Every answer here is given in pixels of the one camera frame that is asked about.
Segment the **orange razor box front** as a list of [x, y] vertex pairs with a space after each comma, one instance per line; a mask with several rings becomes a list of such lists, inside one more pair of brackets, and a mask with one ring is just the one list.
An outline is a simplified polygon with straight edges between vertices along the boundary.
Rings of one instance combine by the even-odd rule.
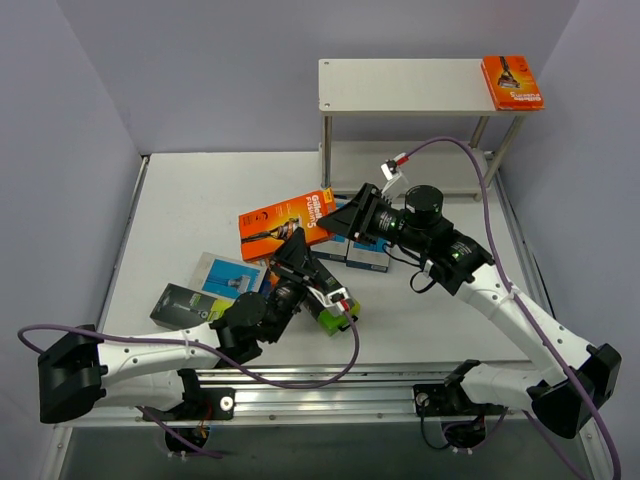
[[270, 257], [296, 230], [304, 233], [307, 245], [315, 245], [332, 236], [318, 221], [336, 210], [331, 188], [243, 213], [238, 217], [242, 259], [253, 262]]

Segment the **orange razor box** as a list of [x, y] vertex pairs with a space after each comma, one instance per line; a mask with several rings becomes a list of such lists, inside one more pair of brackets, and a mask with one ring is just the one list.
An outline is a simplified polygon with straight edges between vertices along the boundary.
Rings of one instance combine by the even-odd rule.
[[270, 268], [267, 268], [258, 292], [261, 295], [268, 297], [276, 287], [279, 280], [280, 276], [275, 274]]
[[307, 245], [315, 245], [332, 236], [318, 221], [336, 210], [331, 188], [243, 213], [238, 217], [242, 259], [253, 262], [270, 257], [296, 230], [304, 233]]
[[485, 56], [481, 70], [497, 111], [541, 111], [545, 108], [535, 75], [524, 56]]

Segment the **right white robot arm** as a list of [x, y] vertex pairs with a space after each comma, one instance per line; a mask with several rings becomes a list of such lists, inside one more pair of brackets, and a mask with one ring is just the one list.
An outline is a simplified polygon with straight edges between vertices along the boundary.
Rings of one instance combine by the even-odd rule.
[[418, 255], [431, 280], [480, 312], [528, 358], [535, 370], [469, 360], [448, 378], [444, 400], [455, 412], [476, 404], [519, 408], [551, 432], [572, 439], [612, 396], [622, 357], [558, 323], [513, 285], [497, 259], [442, 215], [442, 193], [411, 188], [395, 209], [372, 184], [321, 218], [319, 226], [363, 244], [384, 239]]

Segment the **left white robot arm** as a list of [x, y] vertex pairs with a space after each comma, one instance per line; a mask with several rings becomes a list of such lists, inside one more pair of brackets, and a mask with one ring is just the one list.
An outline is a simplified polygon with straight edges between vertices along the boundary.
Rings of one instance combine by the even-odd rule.
[[278, 278], [268, 295], [241, 294], [221, 317], [182, 330], [102, 338], [75, 327], [39, 354], [39, 417], [44, 424], [80, 418], [95, 407], [151, 407], [190, 419], [204, 407], [198, 369], [238, 367], [277, 342], [309, 298], [327, 300], [339, 282], [302, 232], [269, 261]]

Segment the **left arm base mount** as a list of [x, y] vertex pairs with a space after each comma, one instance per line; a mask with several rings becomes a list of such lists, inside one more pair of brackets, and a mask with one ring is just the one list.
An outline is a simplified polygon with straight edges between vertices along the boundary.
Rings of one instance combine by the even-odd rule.
[[203, 449], [212, 434], [215, 422], [234, 418], [235, 390], [232, 388], [205, 388], [193, 399], [163, 413], [164, 421], [186, 421], [194, 426], [179, 427], [175, 432], [195, 446]]

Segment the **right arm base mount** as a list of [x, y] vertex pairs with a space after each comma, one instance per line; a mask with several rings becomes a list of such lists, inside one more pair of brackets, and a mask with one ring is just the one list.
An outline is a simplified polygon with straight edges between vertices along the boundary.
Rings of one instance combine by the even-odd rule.
[[[422, 440], [429, 449], [437, 452], [450, 449], [471, 455], [492, 435], [487, 418], [496, 416], [495, 427], [498, 427], [508, 413], [504, 406], [473, 404], [464, 393], [451, 393], [443, 383], [415, 384], [412, 391]], [[426, 420], [449, 417], [451, 420], [440, 424], [443, 443], [434, 445], [426, 433]]]

